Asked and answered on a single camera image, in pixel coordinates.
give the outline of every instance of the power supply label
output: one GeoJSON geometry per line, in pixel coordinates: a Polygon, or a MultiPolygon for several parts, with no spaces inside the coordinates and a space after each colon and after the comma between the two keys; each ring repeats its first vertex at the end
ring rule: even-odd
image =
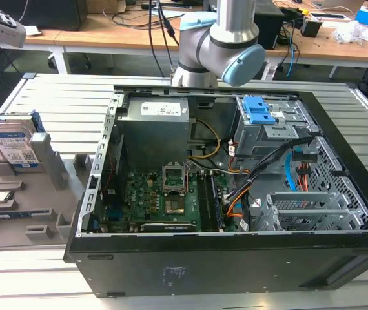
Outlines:
{"type": "Polygon", "coordinates": [[[24,132],[0,132],[0,151],[14,167],[30,168],[39,165],[24,132]]]}
{"type": "Polygon", "coordinates": [[[141,115],[181,116],[179,102],[144,102],[141,105],[141,115]]]}

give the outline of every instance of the yellow cable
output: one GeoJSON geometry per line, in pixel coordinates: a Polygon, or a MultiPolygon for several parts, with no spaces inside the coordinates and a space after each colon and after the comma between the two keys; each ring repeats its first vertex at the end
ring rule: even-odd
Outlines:
{"type": "Polygon", "coordinates": [[[218,151],[220,150],[220,138],[217,134],[217,132],[214,131],[214,129],[207,124],[205,121],[202,121],[201,119],[196,118],[196,121],[199,121],[200,123],[204,124],[208,129],[211,130],[211,132],[215,135],[216,139],[217,139],[217,146],[216,149],[214,150],[214,152],[210,153],[210,154],[206,154],[206,155],[201,155],[201,156],[189,156],[188,158],[192,159],[192,160],[204,160],[206,158],[210,158],[214,155],[216,155],[218,153],[218,151]]]}

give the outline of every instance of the metal slotted surface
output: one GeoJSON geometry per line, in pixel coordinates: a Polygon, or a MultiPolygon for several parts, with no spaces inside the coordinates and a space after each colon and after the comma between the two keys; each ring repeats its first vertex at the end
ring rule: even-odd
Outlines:
{"type": "MultiPolygon", "coordinates": [[[[3,111],[36,109],[49,119],[53,148],[71,157],[76,152],[94,153],[100,138],[113,84],[168,85],[158,77],[68,76],[38,74],[29,82],[22,81],[3,111]]],[[[345,113],[362,112],[368,117],[368,103],[362,103],[346,85],[339,83],[257,81],[252,88],[302,90],[314,92],[331,115],[336,126],[354,147],[368,168],[368,119],[345,113]]],[[[225,294],[198,296],[161,296],[152,298],[107,298],[98,300],[73,264],[60,264],[65,246],[56,250],[0,252],[0,309],[39,307],[39,296],[48,308],[66,309],[85,305],[104,309],[358,309],[368,310],[368,271],[337,291],[225,294]]]]}
{"type": "MultiPolygon", "coordinates": [[[[36,109],[62,157],[75,153],[93,155],[114,84],[168,85],[160,77],[66,76],[38,74],[22,80],[4,109],[24,112],[36,109]]],[[[312,92],[368,169],[368,101],[343,83],[255,81],[251,89],[312,92]]]]}

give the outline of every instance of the orange wire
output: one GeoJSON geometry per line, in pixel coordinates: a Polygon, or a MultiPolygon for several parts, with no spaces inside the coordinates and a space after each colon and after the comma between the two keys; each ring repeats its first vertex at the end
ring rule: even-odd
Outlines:
{"type": "Polygon", "coordinates": [[[227,211],[227,216],[238,216],[238,217],[242,217],[243,215],[240,213],[231,213],[231,211],[233,210],[234,206],[236,205],[236,202],[238,202],[238,200],[251,188],[251,186],[247,187],[244,191],[242,191],[237,198],[231,203],[229,210],[227,211]]]}

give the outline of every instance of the motherboard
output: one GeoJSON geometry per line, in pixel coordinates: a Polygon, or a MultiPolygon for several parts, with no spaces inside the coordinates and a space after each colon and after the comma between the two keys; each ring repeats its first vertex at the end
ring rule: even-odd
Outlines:
{"type": "Polygon", "coordinates": [[[105,207],[101,228],[109,233],[233,231],[223,219],[224,174],[130,172],[124,203],[105,207]],[[183,191],[170,191],[169,188],[183,191]]]}

